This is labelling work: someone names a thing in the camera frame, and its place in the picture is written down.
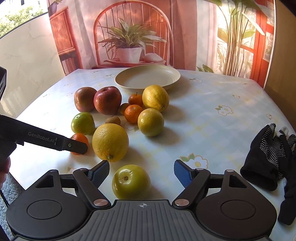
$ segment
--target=printed wall backdrop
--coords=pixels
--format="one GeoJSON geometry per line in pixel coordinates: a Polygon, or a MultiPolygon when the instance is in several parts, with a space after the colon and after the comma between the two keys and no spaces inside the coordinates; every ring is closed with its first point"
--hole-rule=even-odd
{"type": "Polygon", "coordinates": [[[48,0],[47,4],[65,74],[78,68],[157,62],[264,85],[274,41],[273,0],[48,0]]]}

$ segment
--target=tree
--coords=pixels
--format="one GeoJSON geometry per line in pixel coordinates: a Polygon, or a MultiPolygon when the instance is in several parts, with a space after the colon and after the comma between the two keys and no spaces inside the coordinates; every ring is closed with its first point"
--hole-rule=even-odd
{"type": "Polygon", "coordinates": [[[20,9],[18,12],[8,12],[5,16],[0,18],[0,37],[13,30],[22,23],[32,19],[43,13],[41,8],[33,8],[29,6],[27,8],[20,9]]]}

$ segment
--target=white plate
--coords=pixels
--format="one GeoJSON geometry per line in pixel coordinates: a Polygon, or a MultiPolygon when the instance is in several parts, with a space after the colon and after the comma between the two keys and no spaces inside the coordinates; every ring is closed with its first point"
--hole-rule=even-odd
{"type": "Polygon", "coordinates": [[[129,92],[142,92],[150,85],[171,88],[181,77],[178,70],[165,65],[141,65],[125,69],[115,77],[115,82],[129,92]]]}

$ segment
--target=bookshelf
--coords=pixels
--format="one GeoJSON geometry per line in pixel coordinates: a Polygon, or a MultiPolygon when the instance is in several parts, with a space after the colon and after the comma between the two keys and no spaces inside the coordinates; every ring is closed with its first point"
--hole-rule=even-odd
{"type": "Polygon", "coordinates": [[[68,7],[50,16],[50,24],[65,75],[82,69],[81,57],[73,34],[68,7]]]}

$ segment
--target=plate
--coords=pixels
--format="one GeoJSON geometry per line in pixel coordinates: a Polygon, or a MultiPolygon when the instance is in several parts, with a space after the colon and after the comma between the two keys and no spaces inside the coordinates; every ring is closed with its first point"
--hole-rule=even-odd
{"type": "Polygon", "coordinates": [[[171,88],[181,77],[178,70],[165,65],[140,65],[126,69],[115,77],[115,82],[124,90],[143,92],[150,85],[171,88]]]}
{"type": "Polygon", "coordinates": [[[107,59],[104,62],[108,62],[111,63],[113,65],[115,65],[116,67],[123,67],[123,68],[130,68],[130,67],[135,67],[135,66],[140,66],[140,65],[146,65],[146,64],[160,64],[160,65],[164,65],[165,64],[165,60],[163,60],[162,62],[159,63],[147,63],[145,61],[140,61],[139,63],[122,63],[120,62],[119,58],[114,58],[114,59],[107,59]]]}

